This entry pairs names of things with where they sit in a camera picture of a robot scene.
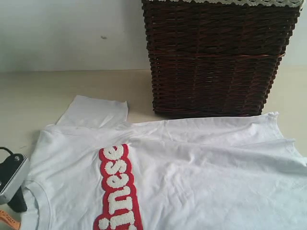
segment woven basket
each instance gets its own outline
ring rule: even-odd
[[[156,113],[261,114],[300,7],[142,2]]]

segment white lace edge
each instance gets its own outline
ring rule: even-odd
[[[247,4],[249,6],[289,6],[289,7],[302,7],[304,0],[183,0],[185,2],[209,2],[209,3],[222,3],[222,4],[236,4],[236,5],[244,5]]]

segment black cable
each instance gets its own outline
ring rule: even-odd
[[[9,154],[13,155],[14,153],[12,151],[10,151],[8,148],[6,147],[0,147],[0,150],[5,150],[7,151]]]

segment orange object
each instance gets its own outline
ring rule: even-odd
[[[20,222],[14,220],[8,213],[0,210],[0,222],[3,221],[14,230],[19,230]]]

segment t-shirt sleeve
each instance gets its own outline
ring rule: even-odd
[[[127,115],[127,102],[77,95],[57,125],[89,128],[111,127],[126,121]]]

